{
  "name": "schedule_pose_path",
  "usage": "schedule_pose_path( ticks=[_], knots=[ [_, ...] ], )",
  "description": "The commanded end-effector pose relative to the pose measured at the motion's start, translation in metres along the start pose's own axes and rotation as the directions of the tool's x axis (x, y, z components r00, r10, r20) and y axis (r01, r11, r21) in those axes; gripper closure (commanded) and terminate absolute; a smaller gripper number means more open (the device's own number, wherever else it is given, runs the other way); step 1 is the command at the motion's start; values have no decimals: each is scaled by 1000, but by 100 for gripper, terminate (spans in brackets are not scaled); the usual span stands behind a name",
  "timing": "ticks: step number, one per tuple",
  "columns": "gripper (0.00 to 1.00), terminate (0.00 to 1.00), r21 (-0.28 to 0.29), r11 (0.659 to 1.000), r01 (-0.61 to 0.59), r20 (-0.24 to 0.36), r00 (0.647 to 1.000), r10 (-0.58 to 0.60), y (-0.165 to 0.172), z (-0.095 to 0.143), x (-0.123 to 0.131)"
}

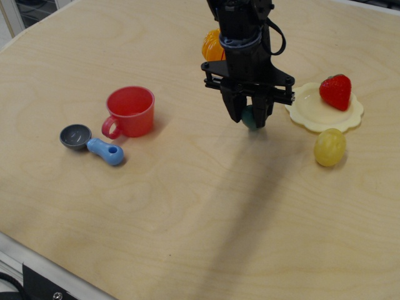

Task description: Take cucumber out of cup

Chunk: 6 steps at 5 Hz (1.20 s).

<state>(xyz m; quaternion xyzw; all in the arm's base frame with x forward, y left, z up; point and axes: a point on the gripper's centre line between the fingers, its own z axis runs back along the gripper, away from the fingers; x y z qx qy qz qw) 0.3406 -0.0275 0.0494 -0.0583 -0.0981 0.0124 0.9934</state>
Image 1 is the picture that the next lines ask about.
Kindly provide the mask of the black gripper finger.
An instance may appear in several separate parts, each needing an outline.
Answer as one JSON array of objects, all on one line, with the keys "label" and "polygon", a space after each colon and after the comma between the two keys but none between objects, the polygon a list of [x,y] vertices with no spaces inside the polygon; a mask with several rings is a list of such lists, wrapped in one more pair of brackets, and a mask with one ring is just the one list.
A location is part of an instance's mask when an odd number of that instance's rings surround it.
[{"label": "black gripper finger", "polygon": [[274,101],[267,91],[258,91],[252,96],[252,113],[257,128],[266,125],[266,119],[273,113]]},{"label": "black gripper finger", "polygon": [[229,116],[235,123],[239,123],[242,119],[242,111],[247,106],[247,97],[230,89],[222,89],[221,94]]}]

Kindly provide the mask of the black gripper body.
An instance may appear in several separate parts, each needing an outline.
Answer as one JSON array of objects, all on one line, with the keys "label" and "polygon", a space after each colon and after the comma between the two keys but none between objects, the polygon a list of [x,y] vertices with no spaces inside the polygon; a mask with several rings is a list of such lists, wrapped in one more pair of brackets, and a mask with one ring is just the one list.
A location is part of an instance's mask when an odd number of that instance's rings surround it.
[{"label": "black gripper body", "polygon": [[277,69],[271,62],[271,57],[281,54],[285,44],[282,44],[278,52],[271,51],[269,40],[247,44],[227,40],[221,41],[220,44],[224,49],[225,59],[207,59],[201,65],[201,69],[206,73],[207,87],[220,89],[222,80],[228,79],[234,87],[241,85],[239,91],[247,96],[254,96],[257,90],[262,90],[272,103],[293,103],[294,78]]}]

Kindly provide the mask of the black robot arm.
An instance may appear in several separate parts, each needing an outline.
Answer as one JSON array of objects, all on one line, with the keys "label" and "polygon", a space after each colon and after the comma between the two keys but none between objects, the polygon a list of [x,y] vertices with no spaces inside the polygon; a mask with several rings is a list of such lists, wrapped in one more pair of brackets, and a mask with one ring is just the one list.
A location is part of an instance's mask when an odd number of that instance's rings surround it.
[{"label": "black robot arm", "polygon": [[251,116],[254,128],[263,128],[276,103],[291,105],[295,99],[295,79],[277,69],[272,56],[270,29],[281,34],[269,13],[271,1],[209,1],[208,5],[219,24],[218,42],[225,59],[202,63],[206,87],[220,91],[231,117],[237,123]]}]

